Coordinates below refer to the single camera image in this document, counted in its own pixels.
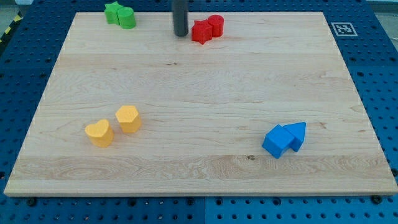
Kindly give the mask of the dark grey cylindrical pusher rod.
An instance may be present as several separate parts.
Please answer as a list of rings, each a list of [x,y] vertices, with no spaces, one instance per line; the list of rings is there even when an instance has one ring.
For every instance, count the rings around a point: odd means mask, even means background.
[[[172,16],[174,34],[185,37],[188,34],[188,2],[187,0],[172,0]]]

